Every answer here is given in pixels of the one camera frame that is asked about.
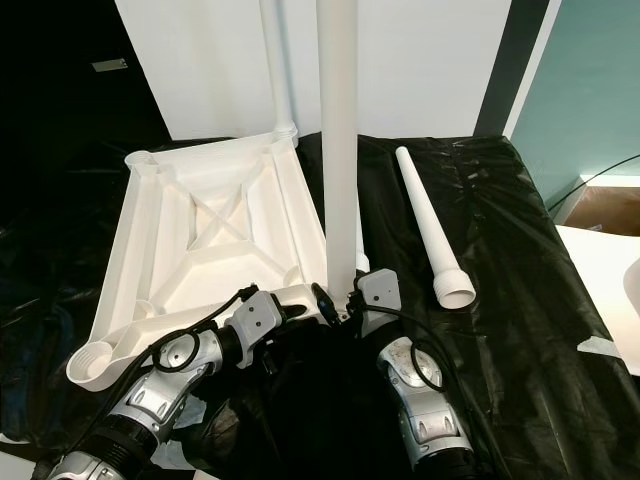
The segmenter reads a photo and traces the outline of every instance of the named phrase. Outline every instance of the black plastic sheet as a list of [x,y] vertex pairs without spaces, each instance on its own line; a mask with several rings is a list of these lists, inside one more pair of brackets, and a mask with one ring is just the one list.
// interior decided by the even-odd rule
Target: black plastic sheet
[[[435,299],[393,153],[401,145],[476,287],[469,308],[445,311]],[[298,156],[322,220],[320,136],[302,138]],[[67,203],[45,202],[0,236],[0,430],[16,440],[63,448],[102,401],[64,375],[93,321],[126,184],[126,171],[101,172],[76,174],[78,183],[58,190]],[[610,337],[513,146],[497,137],[360,137],[358,183],[371,266],[398,273],[403,309],[455,359],[482,459],[501,478],[640,478],[638,394],[622,361],[577,351],[590,336]],[[291,337],[300,348],[282,359],[287,375],[265,378],[256,365],[196,390],[210,408],[203,424],[176,434],[187,458],[223,478],[293,478],[305,468],[295,458],[308,462],[307,477],[408,473],[393,409],[357,347],[309,328]]]
[[[298,154],[320,218],[320,137]],[[462,268],[469,308],[439,307],[394,151],[409,149]],[[514,479],[640,478],[640,399],[517,151],[504,138],[360,137],[358,190],[372,268],[398,273],[403,310],[441,334],[498,472]]]

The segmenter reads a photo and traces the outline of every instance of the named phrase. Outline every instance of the white pole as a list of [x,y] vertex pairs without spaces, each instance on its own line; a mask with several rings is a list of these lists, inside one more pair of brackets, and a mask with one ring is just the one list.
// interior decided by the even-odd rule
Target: white pole
[[356,0],[317,0],[327,282],[344,308],[356,274],[357,69]]
[[438,302],[449,309],[466,307],[476,298],[471,280],[458,265],[409,151],[400,147],[396,150],[396,157],[429,256],[434,275],[433,289]]
[[284,44],[280,25],[279,0],[260,0],[262,31],[267,49],[271,94],[276,111],[274,133],[278,138],[291,138],[298,145],[298,129],[293,123],[291,98],[287,68],[284,58]]

